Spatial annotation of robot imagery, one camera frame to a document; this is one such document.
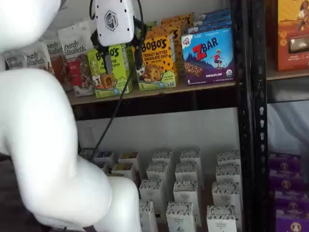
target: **cookie image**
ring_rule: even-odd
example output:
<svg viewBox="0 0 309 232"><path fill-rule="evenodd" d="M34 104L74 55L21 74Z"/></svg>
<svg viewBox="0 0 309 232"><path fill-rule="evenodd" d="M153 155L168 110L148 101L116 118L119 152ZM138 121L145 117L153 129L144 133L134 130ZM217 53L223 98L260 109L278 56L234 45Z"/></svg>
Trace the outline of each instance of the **cookie image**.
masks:
<svg viewBox="0 0 309 232"><path fill-rule="evenodd" d="M287 43L288 43L288 42L287 42L286 39L280 40L280 45L281 45L282 47L286 46Z"/></svg>
<svg viewBox="0 0 309 232"><path fill-rule="evenodd" d="M291 187L291 182L288 181L288 180L283 180L283 181L282 181L282 187L283 187L284 189L289 189L289 188Z"/></svg>
<svg viewBox="0 0 309 232"><path fill-rule="evenodd" d="M111 74L102 73L100 75L100 82L102 83L105 89L112 88L115 83L114 74L113 73Z"/></svg>
<svg viewBox="0 0 309 232"><path fill-rule="evenodd" d="M280 168L286 171L286 170L289 170L289 165L287 163L282 163L280 164Z"/></svg>

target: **wooden shelf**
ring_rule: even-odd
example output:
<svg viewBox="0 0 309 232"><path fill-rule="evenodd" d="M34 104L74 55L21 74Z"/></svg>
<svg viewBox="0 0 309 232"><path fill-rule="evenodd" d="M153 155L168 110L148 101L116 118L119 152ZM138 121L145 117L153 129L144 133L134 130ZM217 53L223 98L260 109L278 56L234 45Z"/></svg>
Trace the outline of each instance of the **wooden shelf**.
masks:
<svg viewBox="0 0 309 232"><path fill-rule="evenodd" d="M276 70L275 61L271 58L267 58L266 77L268 81L290 79L290 78L297 78L297 77L304 77L304 76L309 76L309 69L279 72Z"/></svg>
<svg viewBox="0 0 309 232"><path fill-rule="evenodd" d="M235 82L224 82L224 83L209 84L209 85L188 86L183 80L183 81L180 81L177 87L175 88L140 91L138 85L135 84L133 85L133 90L131 91L131 93L125 94L123 99L142 98L142 97L156 96L156 95L161 95L161 94L179 93L179 92L195 91L195 90L202 90L202 89L222 88L222 87L230 87L230 86L235 86L235 85L236 85ZM118 100L120 98L120 96L112 96L112 97L98 99L94 95L77 98L74 95L74 91L68 92L67 95L68 95L71 105L96 103L96 102L102 102L102 101L107 102L107 101Z"/></svg>

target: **snack bag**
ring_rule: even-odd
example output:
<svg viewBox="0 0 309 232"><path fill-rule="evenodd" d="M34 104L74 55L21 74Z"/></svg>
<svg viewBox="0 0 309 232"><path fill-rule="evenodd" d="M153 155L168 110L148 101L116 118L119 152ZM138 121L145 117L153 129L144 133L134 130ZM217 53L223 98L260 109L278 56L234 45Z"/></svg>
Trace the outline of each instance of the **snack bag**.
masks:
<svg viewBox="0 0 309 232"><path fill-rule="evenodd" d="M43 38L46 43L52 67L55 72L55 77L61 83L65 91L70 91L73 89L71 84L71 73L68 67L68 63L63 53L61 43L59 41L56 32L48 31Z"/></svg>
<svg viewBox="0 0 309 232"><path fill-rule="evenodd" d="M47 46L42 40L23 48L22 53L27 60L27 66L29 68L43 69L51 75L55 75Z"/></svg>
<svg viewBox="0 0 309 232"><path fill-rule="evenodd" d="M21 50L6 52L4 59L10 70L27 68L28 64Z"/></svg>
<svg viewBox="0 0 309 232"><path fill-rule="evenodd" d="M58 31L64 56L72 75L72 85L77 97L94 94L87 51L91 43L91 24L88 21L77 23Z"/></svg>

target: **chocolate chip bar box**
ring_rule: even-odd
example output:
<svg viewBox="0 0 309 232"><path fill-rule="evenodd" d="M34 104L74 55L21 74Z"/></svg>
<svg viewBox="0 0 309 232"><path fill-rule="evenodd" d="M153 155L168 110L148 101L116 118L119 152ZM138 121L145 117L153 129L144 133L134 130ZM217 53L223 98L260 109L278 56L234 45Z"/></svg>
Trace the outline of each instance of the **chocolate chip bar box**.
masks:
<svg viewBox="0 0 309 232"><path fill-rule="evenodd" d="M271 152L268 156L268 166L271 169L299 172L301 169L301 156Z"/></svg>
<svg viewBox="0 0 309 232"><path fill-rule="evenodd" d="M180 163L195 163L198 181L201 184L202 189L204 189L204 174L202 171L200 152L200 149L188 149L181 151Z"/></svg>
<svg viewBox="0 0 309 232"><path fill-rule="evenodd" d="M152 201L140 200L140 227L142 232L158 232Z"/></svg>
<svg viewBox="0 0 309 232"><path fill-rule="evenodd" d="M201 197L200 189L197 186L197 181L175 182L174 184L174 199L177 203L192 203L193 216L196 226L202 226L201 221Z"/></svg>
<svg viewBox="0 0 309 232"><path fill-rule="evenodd" d="M153 201L155 218L158 223L166 223L166 207L168 202L165 197L162 180L142 180L140 196L144 201Z"/></svg>
<svg viewBox="0 0 309 232"><path fill-rule="evenodd" d="M303 174L290 171L270 170L269 184L273 189L302 191L305 188Z"/></svg>
<svg viewBox="0 0 309 232"><path fill-rule="evenodd" d="M275 191L276 206L289 208L309 210L309 195L305 191Z"/></svg>
<svg viewBox="0 0 309 232"><path fill-rule="evenodd" d="M309 212L292 209L276 209L276 232L309 231Z"/></svg>
<svg viewBox="0 0 309 232"><path fill-rule="evenodd" d="M188 85L234 80L231 28L183 35L182 46Z"/></svg>
<svg viewBox="0 0 309 232"><path fill-rule="evenodd" d="M136 71L140 91L176 87L174 34L163 30L150 31L141 50L143 65Z"/></svg>
<svg viewBox="0 0 309 232"><path fill-rule="evenodd" d="M166 210L169 232L196 232L192 203L169 202Z"/></svg>
<svg viewBox="0 0 309 232"><path fill-rule="evenodd" d="M207 206L207 226L210 232L236 232L234 206Z"/></svg>

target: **bobo's box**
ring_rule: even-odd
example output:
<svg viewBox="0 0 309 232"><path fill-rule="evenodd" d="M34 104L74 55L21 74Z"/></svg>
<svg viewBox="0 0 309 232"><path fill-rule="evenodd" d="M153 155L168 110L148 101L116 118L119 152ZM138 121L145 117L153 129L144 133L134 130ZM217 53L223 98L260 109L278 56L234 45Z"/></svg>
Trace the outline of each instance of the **bobo's box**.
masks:
<svg viewBox="0 0 309 232"><path fill-rule="evenodd" d="M231 28L184 35L182 46L188 85L234 80Z"/></svg>
<svg viewBox="0 0 309 232"><path fill-rule="evenodd" d="M271 152L268 157L268 166L271 169L300 172L301 156Z"/></svg>
<svg viewBox="0 0 309 232"><path fill-rule="evenodd" d="M97 98L121 94L122 91L124 91L126 81L130 76L126 45L119 44L110 46L109 52L112 56L111 74L106 74L102 56L96 49L92 49L87 53L92 80L96 87L95 93ZM131 92L131 90L132 81L130 80L125 90L125 94Z"/></svg>
<svg viewBox="0 0 309 232"><path fill-rule="evenodd" d="M163 30L150 31L141 50L143 65L136 70L140 91L176 87L174 34Z"/></svg>
<svg viewBox="0 0 309 232"><path fill-rule="evenodd" d="M302 191L305 188L302 173L293 173L290 171L270 170L269 184L273 189Z"/></svg>
<svg viewBox="0 0 309 232"><path fill-rule="evenodd" d="M276 206L290 209L301 209L309 211L309 197L303 191L275 191Z"/></svg>
<svg viewBox="0 0 309 232"><path fill-rule="evenodd" d="M276 209L276 232L309 231L309 212L291 209Z"/></svg>

